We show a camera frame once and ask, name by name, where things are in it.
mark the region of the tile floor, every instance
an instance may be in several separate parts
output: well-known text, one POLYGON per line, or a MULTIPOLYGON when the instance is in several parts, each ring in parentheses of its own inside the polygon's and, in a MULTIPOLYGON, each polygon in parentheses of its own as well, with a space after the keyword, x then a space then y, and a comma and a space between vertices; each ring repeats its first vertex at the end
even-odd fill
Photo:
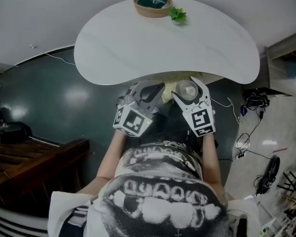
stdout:
MULTIPOLYGON (((284 182, 283 171, 292 171, 296 174, 296 98, 294 97, 269 97, 270 105, 260 125, 250 138, 250 150, 271 158, 274 150, 287 148, 285 151, 275 153, 280 157, 281 164, 275 183, 269 193, 255 197, 261 201, 274 216, 283 209, 281 199, 282 189, 276 187, 279 182, 284 182)), ((242 133, 250 133, 259 121, 254 111, 241 117, 238 137, 242 133)), ((235 158, 238 150, 233 150, 235 158)), ((247 152, 246 156, 234 160, 225 185, 226 190, 236 199, 254 196, 256 189, 253 182, 257 175, 264 173, 269 160, 247 152)))

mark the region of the wooden bowl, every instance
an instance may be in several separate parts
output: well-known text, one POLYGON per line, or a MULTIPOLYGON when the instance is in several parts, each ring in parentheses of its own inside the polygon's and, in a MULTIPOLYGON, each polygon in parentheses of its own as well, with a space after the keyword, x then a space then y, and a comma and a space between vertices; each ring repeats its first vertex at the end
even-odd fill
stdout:
POLYGON ((161 9, 148 8, 139 5, 138 0, 133 0, 137 12, 147 18, 161 18, 169 15, 169 10, 172 8, 172 0, 167 0, 168 6, 161 9))

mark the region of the electrical wire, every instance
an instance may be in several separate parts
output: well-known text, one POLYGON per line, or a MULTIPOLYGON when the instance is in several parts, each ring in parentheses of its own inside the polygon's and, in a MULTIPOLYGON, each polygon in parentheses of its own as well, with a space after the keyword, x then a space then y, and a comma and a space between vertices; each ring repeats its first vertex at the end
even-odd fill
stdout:
POLYGON ((221 106, 223 106, 223 107, 228 108, 228 107, 232 106, 232 112, 233 112, 233 115, 235 116, 235 119, 236 119, 237 123, 240 124, 240 123, 239 123, 239 120, 238 120, 238 118, 237 118, 237 116, 236 116, 236 113, 235 113, 235 106, 233 105, 232 100, 231 100, 229 97, 227 97, 227 99, 228 99, 229 102, 230 102, 230 105, 228 105, 228 106, 223 105, 223 104, 217 102, 216 100, 214 100, 213 98, 211 98, 211 100, 213 100, 215 103, 217 103, 217 104, 219 104, 219 105, 221 105, 221 106))
POLYGON ((265 108, 269 106, 269 100, 267 98, 263 98, 259 95, 251 95, 246 100, 244 106, 251 111, 256 111, 258 107, 261 107, 262 110, 265 112, 265 108))
POLYGON ((238 139, 237 139, 237 141, 236 141, 236 149, 239 150, 238 158, 243 157, 244 154, 245 154, 245 152, 250 152, 250 153, 252 153, 252 154, 255 154, 255 155, 258 155, 258 156, 262 156, 262 157, 264 157, 264 158, 266 158, 266 159, 271 159, 271 158, 268 158, 268 157, 266 157, 266 156, 264 156, 264 155, 261 155, 261 154, 258 154, 258 153, 255 153, 255 152, 249 150, 250 136, 251 136, 251 135, 253 134, 253 132, 256 130, 256 128, 258 127, 258 125, 261 123, 261 121, 262 121, 262 119, 260 118, 259 122, 256 124, 255 128, 253 128, 253 130, 251 131, 250 134, 248 134, 248 133, 242 133, 242 134, 238 137, 238 139), (248 136, 248 138, 247 138, 246 141, 245 141, 244 143, 242 143, 242 145, 240 146, 240 145, 239 145, 239 140, 242 139, 243 136, 248 136))
POLYGON ((264 156, 264 155, 261 155, 261 154, 258 154, 258 153, 255 153, 255 152, 252 152, 252 151, 250 151, 250 150, 248 150, 248 149, 246 149, 243 153, 245 153, 245 152, 250 152, 250 153, 253 153, 253 154, 255 154, 255 155, 262 156, 262 157, 264 157, 264 158, 267 158, 267 159, 269 159, 269 160, 272 160, 272 158, 268 158, 268 157, 266 157, 266 156, 264 156))
POLYGON ((65 63, 67 63, 67 64, 71 64, 71 65, 74 65, 74 66, 75 66, 74 63, 67 62, 67 61, 65 61, 64 59, 60 58, 60 57, 52 56, 52 55, 50 55, 50 54, 48 54, 48 53, 44 53, 44 52, 38 51, 36 48, 33 49, 33 50, 36 50, 37 52, 39 52, 39 53, 41 53, 41 54, 47 54, 47 55, 50 56, 50 57, 53 57, 53 58, 56 58, 56 59, 60 59, 60 60, 62 60, 63 62, 65 62, 65 63))
POLYGON ((258 188, 258 185, 256 185, 256 181, 257 181, 258 179, 260 179, 261 177, 263 177, 263 175, 257 175, 257 178, 253 181, 253 186, 254 186, 255 188, 258 188))

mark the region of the black pants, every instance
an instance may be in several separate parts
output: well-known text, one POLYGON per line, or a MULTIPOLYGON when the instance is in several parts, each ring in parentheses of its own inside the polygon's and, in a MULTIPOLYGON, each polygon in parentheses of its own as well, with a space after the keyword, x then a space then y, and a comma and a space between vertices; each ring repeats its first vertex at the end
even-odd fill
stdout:
POLYGON ((177 103, 174 103, 170 107, 168 117, 162 114, 156 114, 153 116, 152 121, 150 127, 148 127, 140 138, 127 137, 125 150, 147 143, 167 140, 184 143, 188 150, 193 150, 197 153, 200 152, 199 142, 202 142, 202 137, 199 138, 201 141, 198 142, 198 138, 190 129, 177 103))

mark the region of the white table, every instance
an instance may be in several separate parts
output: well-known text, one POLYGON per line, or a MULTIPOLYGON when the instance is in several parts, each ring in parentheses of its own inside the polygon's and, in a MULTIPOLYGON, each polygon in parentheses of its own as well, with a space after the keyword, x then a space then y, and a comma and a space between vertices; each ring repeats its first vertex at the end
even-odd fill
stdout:
POLYGON ((238 83, 253 82, 259 53, 251 36, 222 12, 194 0, 173 0, 187 24, 171 18, 145 18, 132 0, 114 4, 86 23, 78 35, 74 60, 95 84, 117 84, 168 71, 200 71, 238 83))

